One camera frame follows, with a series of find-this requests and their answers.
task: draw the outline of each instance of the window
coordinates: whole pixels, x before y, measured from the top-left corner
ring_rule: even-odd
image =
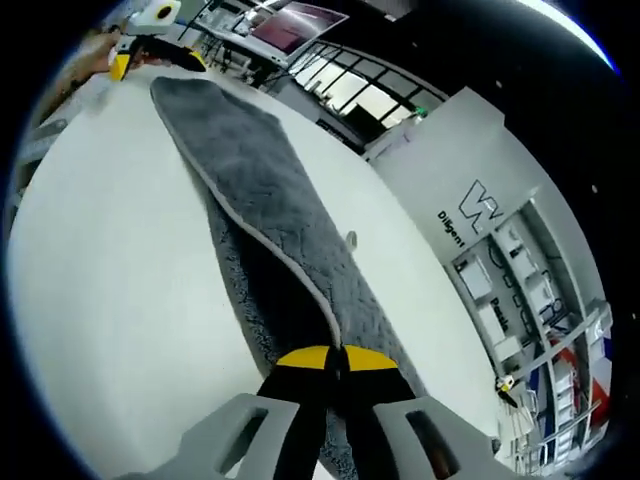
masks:
[[[413,97],[411,97],[409,101],[416,107],[424,108],[427,113],[432,112],[442,103],[442,100],[440,100],[438,97],[433,95],[431,92],[428,92],[427,90],[420,90]]]
[[[335,61],[344,67],[350,67],[351,65],[356,63],[359,58],[360,57],[354,55],[353,53],[343,51],[340,55],[336,57]]]
[[[331,97],[327,105],[336,111],[339,110],[366,85],[367,81],[364,78],[351,72],[346,72],[325,92]]]
[[[382,124],[387,128],[395,127],[409,115],[411,115],[409,110],[404,108],[402,105],[398,105],[398,108],[391,112],[389,116],[382,121]]]
[[[320,71],[322,67],[324,67],[329,60],[336,55],[338,49],[333,49],[332,47],[327,47],[322,50],[319,55],[315,55],[309,63],[303,64],[301,66],[300,72],[296,75],[296,81],[300,85],[306,85],[311,77],[313,77],[316,73]]]
[[[342,110],[342,115],[349,113],[356,105],[360,105],[379,120],[389,110],[395,108],[397,102],[378,87],[369,85],[360,95],[349,102]]]
[[[331,85],[343,72],[344,68],[339,67],[335,63],[329,63],[320,73],[307,82],[304,88],[309,91],[322,93],[322,91]]]
[[[314,44],[313,47],[304,52],[296,59],[295,62],[293,62],[293,65],[291,65],[289,72],[292,75],[297,75],[298,73],[300,73],[300,70],[311,64],[316,55],[322,55],[323,51],[325,53],[328,53],[330,48],[331,47],[325,48],[325,46],[320,43]]]
[[[369,78],[377,77],[382,73],[384,67],[379,63],[370,62],[369,60],[362,60],[353,67],[360,73],[368,76]]]
[[[402,75],[392,71],[385,73],[378,81],[385,87],[389,87],[389,89],[393,90],[401,97],[406,97],[418,88],[418,86],[412,81],[407,80]]]

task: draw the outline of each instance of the wall logo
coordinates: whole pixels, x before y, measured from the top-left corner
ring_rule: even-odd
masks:
[[[455,228],[453,228],[453,221],[449,218],[447,212],[442,210],[438,214],[438,218],[444,225],[444,231],[453,237],[456,245],[458,245],[460,248],[464,247],[464,242],[462,241],[462,238],[460,238],[460,235],[458,235],[458,232],[456,232]]]
[[[471,184],[471,188],[458,205],[458,210],[465,218],[472,220],[471,228],[476,232],[476,235],[480,233],[478,220],[483,215],[488,214],[489,220],[495,220],[504,215],[504,212],[500,211],[500,205],[496,199],[487,195],[487,189],[480,183],[480,180],[475,180]]]

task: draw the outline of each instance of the gray towel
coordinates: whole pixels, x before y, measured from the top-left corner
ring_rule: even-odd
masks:
[[[426,394],[280,121],[205,80],[157,78],[151,94],[212,193],[220,269],[262,374],[291,350],[342,342],[385,353],[414,393]],[[334,414],[327,429],[323,465],[337,478],[357,478]]]

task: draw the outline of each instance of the white tabletop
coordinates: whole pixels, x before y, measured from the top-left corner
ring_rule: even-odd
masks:
[[[210,78],[280,118],[338,230],[357,232],[354,258],[429,392],[496,435],[493,372],[473,324],[369,165],[228,77],[142,67],[62,133],[9,242],[25,359],[87,464],[102,477],[155,468],[190,426],[261,382],[224,289],[199,183],[151,101],[158,75]]]
[[[196,20],[195,23],[198,28],[206,30],[208,33],[220,40],[225,40],[241,48],[249,50],[250,52],[264,58],[265,60],[268,60],[271,63],[276,64],[281,68],[287,68],[288,66],[288,55],[286,55],[282,50],[278,50],[273,45],[269,45],[268,43],[263,42],[259,38],[256,38],[252,35],[239,35],[229,30],[218,30],[216,28],[211,28],[206,23],[203,23],[199,20]]]

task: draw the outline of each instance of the monitor screen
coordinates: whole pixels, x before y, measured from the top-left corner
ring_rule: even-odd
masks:
[[[333,10],[292,2],[256,27],[251,36],[291,55],[347,18]]]

